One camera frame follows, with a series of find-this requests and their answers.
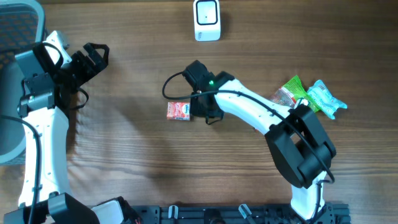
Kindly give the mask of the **red tissue pack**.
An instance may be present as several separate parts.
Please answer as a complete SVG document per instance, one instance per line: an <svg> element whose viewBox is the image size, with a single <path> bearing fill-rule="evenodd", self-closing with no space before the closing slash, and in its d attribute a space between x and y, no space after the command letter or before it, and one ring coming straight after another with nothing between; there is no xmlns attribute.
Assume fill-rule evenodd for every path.
<svg viewBox="0 0 398 224"><path fill-rule="evenodd" d="M167 119L172 120L190 120L190 103L168 102Z"/></svg>

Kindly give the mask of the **green snack bag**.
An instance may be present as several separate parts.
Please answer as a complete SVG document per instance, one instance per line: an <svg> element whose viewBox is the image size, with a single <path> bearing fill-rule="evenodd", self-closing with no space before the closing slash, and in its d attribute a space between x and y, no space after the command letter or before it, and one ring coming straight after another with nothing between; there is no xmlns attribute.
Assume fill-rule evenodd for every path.
<svg viewBox="0 0 398 224"><path fill-rule="evenodd" d="M303 104L309 106L315 113L320 110L314 99L304 90L301 79L297 75L282 85L269 99L291 108Z"/></svg>

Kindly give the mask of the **mint green wipes pack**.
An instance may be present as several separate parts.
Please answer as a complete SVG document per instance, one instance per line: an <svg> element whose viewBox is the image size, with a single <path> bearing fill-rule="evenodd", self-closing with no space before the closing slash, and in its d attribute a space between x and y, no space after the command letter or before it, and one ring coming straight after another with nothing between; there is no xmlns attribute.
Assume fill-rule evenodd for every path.
<svg viewBox="0 0 398 224"><path fill-rule="evenodd" d="M313 86L308 89L307 94L330 119L335 119L334 113L339 108L348 108L346 103L340 101L331 94L322 80L317 80Z"/></svg>

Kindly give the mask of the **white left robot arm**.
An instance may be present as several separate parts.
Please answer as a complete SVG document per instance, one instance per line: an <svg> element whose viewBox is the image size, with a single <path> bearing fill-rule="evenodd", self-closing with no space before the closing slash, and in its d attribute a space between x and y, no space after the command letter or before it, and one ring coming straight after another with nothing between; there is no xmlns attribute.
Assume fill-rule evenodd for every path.
<svg viewBox="0 0 398 224"><path fill-rule="evenodd" d="M109 47L87 43L68 55L61 44L37 42L16 54L24 88L18 116L2 118L21 123L25 132L25 177L17 210L5 223L126 223L136 221L134 210L116 197L90 208L70 192L66 138L70 97L108 66Z"/></svg>

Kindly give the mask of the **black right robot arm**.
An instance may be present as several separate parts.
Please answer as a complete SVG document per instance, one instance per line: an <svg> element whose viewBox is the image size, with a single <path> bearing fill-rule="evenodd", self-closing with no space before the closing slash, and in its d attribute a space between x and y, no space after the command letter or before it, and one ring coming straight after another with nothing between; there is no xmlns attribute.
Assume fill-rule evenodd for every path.
<svg viewBox="0 0 398 224"><path fill-rule="evenodd" d="M264 135L277 170L292 186L290 206L314 223L325 204L323 184L334 181L325 177L336 149L312 109L274 103L229 73L212 74L197 60L182 76L193 88L192 114L210 119L229 113Z"/></svg>

